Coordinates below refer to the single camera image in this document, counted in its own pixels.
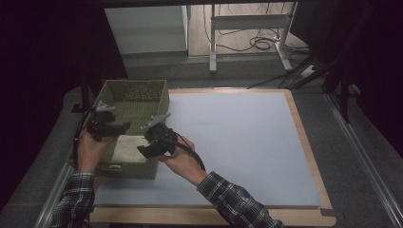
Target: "white cabinet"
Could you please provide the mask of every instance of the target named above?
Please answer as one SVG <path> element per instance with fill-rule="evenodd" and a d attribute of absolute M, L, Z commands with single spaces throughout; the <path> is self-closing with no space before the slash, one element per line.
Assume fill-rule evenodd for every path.
<path fill-rule="evenodd" d="M 121 54 L 187 50 L 185 6 L 105 9 Z"/>

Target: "wrist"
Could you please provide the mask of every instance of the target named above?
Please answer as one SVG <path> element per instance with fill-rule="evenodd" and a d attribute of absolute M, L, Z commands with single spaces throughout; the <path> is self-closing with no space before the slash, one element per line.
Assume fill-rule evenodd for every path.
<path fill-rule="evenodd" d="M 94 173 L 95 168 L 93 166 L 78 166 L 77 173 Z"/>
<path fill-rule="evenodd" d="M 196 187 L 199 187 L 199 185 L 202 183 L 202 181 L 207 177 L 207 173 L 203 170 L 199 170 L 197 173 L 193 174 L 190 178 L 187 180 L 191 182 L 193 185 Z"/>

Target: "metal frame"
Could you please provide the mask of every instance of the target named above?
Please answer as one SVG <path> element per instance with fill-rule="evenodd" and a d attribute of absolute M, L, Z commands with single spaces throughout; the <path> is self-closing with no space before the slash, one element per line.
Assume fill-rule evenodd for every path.
<path fill-rule="evenodd" d="M 269 15 L 227 15 L 216 16 L 215 5 L 211 6 L 211 42 L 210 42 L 210 73 L 217 72 L 216 30 L 219 29 L 283 29 L 280 38 L 276 38 L 275 46 L 278 56 L 286 71 L 291 71 L 290 61 L 284 51 L 284 44 L 297 2 L 293 2 L 287 14 Z"/>
<path fill-rule="evenodd" d="M 399 206 L 398 201 L 393 196 L 393 193 L 389 186 L 385 183 L 385 181 L 377 172 L 374 164 L 371 162 L 370 157 L 359 141 L 359 138 L 355 134 L 351 125 L 348 124 L 344 120 L 342 115 L 338 112 L 339 107 L 335 95 L 325 94 L 325 98 L 331 106 L 343 133 L 346 135 L 346 138 L 352 146 L 358 161 L 361 163 L 362 169 L 370 180 L 371 185 L 373 186 L 375 192 L 381 200 L 394 227 L 403 228 L 403 212 Z"/>
<path fill-rule="evenodd" d="M 53 210 L 56 208 L 59 203 L 60 195 L 62 194 L 63 189 L 67 183 L 68 177 L 71 176 L 74 169 L 68 164 L 64 163 L 62 170 L 60 171 L 59 176 L 57 177 L 55 183 L 53 184 L 52 189 L 48 195 L 47 201 L 42 207 L 42 211 L 39 214 L 38 219 L 35 222 L 34 228 L 44 228 L 49 227 L 51 223 L 51 215 Z"/>

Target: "white object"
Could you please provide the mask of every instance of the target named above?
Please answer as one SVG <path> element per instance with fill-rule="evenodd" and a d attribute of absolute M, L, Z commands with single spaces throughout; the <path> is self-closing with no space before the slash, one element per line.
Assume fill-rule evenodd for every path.
<path fill-rule="evenodd" d="M 300 76 L 302 78 L 306 78 L 309 75 L 311 75 L 313 72 L 315 72 L 315 70 L 317 69 L 316 66 L 310 65 L 308 66 L 304 71 L 302 71 L 302 73 L 300 74 Z"/>
<path fill-rule="evenodd" d="M 268 207 L 318 207 L 320 200 L 282 92 L 170 94 L 166 125 L 196 144 L 216 171 Z M 97 205 L 211 206 L 191 183 L 159 164 L 155 180 L 104 178 Z"/>
<path fill-rule="evenodd" d="M 116 141 L 115 150 L 112 155 L 112 162 L 146 162 L 146 158 L 139 152 L 137 146 L 148 145 L 143 136 L 121 135 Z"/>
<path fill-rule="evenodd" d="M 103 112 L 103 111 L 110 111 L 110 110 L 114 110 L 114 109 L 115 109 L 115 106 L 111 106 L 111 105 L 109 105 L 109 104 L 105 104 L 105 103 L 103 103 L 102 101 L 100 101 L 100 102 L 97 104 L 96 111 L 97 111 L 97 112 Z"/>
<path fill-rule="evenodd" d="M 162 121 L 164 121 L 166 118 L 168 118 L 171 114 L 169 112 L 162 114 L 162 115 L 158 115 L 158 116 L 151 116 L 151 119 L 145 124 L 140 126 L 141 130 L 145 130 L 148 128 L 151 128 L 153 126 L 155 126 L 158 123 L 161 123 Z"/>
<path fill-rule="evenodd" d="M 105 9 L 121 54 L 187 50 L 186 6 Z"/>

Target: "metal stand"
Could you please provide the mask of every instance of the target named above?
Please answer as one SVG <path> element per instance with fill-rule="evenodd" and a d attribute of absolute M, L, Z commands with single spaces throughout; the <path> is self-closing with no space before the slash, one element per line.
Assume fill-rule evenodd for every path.
<path fill-rule="evenodd" d="M 95 75 L 95 73 L 86 72 L 83 73 L 81 78 L 81 100 L 82 106 L 80 104 L 75 104 L 71 109 L 71 113 L 84 113 L 89 110 L 89 89 L 95 96 L 98 96 L 102 89 L 101 80 Z"/>
<path fill-rule="evenodd" d="M 216 30 L 219 29 L 283 29 L 277 39 L 276 50 L 284 69 L 291 71 L 292 67 L 285 51 L 284 43 L 293 20 L 297 3 L 293 3 L 287 14 L 270 15 L 227 15 L 216 16 L 215 5 L 211 6 L 211 43 L 210 43 L 210 73 L 217 72 Z"/>

